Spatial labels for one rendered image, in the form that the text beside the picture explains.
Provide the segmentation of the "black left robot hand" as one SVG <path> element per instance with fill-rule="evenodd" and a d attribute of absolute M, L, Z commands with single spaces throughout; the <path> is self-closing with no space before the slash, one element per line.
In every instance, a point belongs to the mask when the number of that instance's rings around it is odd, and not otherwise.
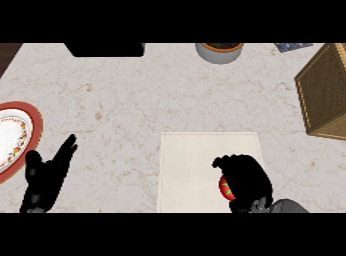
<path fill-rule="evenodd" d="M 68 174 L 70 162 L 77 150 L 77 138 L 71 134 L 62 143 L 50 160 L 41 161 L 36 150 L 25 154 L 25 180 L 21 213 L 46 213 L 56 202 L 64 180 Z"/>

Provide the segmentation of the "blue printed card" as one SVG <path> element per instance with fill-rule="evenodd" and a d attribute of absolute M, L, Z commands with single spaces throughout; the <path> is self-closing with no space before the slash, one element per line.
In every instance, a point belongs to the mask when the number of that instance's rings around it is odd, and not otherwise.
<path fill-rule="evenodd" d="M 276 43 L 275 44 L 281 53 L 310 47 L 312 43 Z"/>

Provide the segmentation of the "red-rimmed white plate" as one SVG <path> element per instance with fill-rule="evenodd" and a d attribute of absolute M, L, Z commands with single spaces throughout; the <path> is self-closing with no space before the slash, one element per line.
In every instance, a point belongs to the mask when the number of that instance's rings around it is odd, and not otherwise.
<path fill-rule="evenodd" d="M 43 118 L 25 102 L 0 104 L 0 184 L 25 165 L 25 153 L 37 148 L 43 133 Z"/>

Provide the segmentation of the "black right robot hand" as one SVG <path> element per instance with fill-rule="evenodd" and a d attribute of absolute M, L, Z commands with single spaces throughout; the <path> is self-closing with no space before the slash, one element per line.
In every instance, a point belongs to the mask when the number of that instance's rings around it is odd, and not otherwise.
<path fill-rule="evenodd" d="M 272 182 L 250 155 L 225 155 L 213 160 L 213 167 L 222 174 L 235 199 L 229 202 L 232 213 L 266 213 L 273 202 Z"/>

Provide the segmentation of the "brown wicker basket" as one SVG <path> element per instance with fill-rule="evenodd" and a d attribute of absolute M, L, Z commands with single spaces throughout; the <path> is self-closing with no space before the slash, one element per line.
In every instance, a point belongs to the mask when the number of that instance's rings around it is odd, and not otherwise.
<path fill-rule="evenodd" d="M 346 43 L 325 43 L 295 78 L 306 133 L 346 140 Z"/>

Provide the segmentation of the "grey pot with orange rim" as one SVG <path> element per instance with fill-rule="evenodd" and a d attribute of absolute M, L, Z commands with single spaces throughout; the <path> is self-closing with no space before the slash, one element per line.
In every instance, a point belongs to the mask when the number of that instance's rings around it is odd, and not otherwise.
<path fill-rule="evenodd" d="M 195 49 L 199 57 L 211 64 L 229 64 L 236 60 L 242 51 L 244 44 L 239 43 L 233 48 L 220 49 L 207 43 L 197 43 Z"/>

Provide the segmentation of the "cream placemat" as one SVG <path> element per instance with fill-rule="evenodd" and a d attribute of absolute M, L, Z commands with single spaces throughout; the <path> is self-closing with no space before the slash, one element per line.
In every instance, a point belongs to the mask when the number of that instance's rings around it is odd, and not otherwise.
<path fill-rule="evenodd" d="M 161 134 L 158 213 L 229 213 L 213 160 L 250 155 L 263 163 L 256 132 L 164 132 Z"/>

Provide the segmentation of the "black appliance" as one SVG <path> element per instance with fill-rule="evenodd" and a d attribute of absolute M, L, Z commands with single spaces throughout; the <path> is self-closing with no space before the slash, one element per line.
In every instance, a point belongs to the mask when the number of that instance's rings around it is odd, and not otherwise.
<path fill-rule="evenodd" d="M 67 43 L 74 57 L 142 57 L 143 43 Z"/>

